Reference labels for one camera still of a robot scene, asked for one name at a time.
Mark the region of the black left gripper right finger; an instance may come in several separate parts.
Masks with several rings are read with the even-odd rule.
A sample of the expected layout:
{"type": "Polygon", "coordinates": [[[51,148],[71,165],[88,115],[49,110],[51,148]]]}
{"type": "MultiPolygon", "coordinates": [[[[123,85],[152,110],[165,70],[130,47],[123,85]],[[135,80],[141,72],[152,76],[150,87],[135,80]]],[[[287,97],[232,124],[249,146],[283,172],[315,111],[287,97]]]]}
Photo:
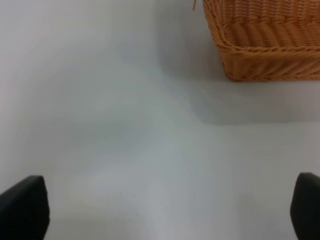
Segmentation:
{"type": "Polygon", "coordinates": [[[320,239],[320,177],[302,172],[297,177],[290,218],[299,240],[320,239]]]}

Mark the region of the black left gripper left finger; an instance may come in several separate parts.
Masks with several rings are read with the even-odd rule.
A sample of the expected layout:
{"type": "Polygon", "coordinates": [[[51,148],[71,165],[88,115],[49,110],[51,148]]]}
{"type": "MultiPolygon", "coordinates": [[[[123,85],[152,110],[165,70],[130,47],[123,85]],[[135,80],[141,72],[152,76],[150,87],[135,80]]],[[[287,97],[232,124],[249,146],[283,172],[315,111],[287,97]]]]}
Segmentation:
{"type": "Polygon", "coordinates": [[[31,175],[0,195],[0,238],[43,240],[50,224],[45,179],[31,175]]]}

